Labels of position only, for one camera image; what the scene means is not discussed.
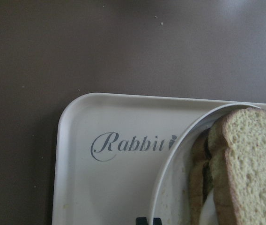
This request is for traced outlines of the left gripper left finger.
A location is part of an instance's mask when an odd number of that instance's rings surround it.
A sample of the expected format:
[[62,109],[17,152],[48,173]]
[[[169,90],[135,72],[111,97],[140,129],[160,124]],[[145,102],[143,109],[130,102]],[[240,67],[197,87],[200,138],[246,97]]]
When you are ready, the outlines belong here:
[[146,217],[137,217],[136,218],[136,225],[147,225],[147,218]]

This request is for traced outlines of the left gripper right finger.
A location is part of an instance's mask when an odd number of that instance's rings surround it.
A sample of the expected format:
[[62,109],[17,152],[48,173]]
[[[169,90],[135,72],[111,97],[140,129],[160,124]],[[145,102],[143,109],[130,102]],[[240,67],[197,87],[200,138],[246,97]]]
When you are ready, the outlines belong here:
[[154,218],[153,225],[162,225],[162,220],[159,217]]

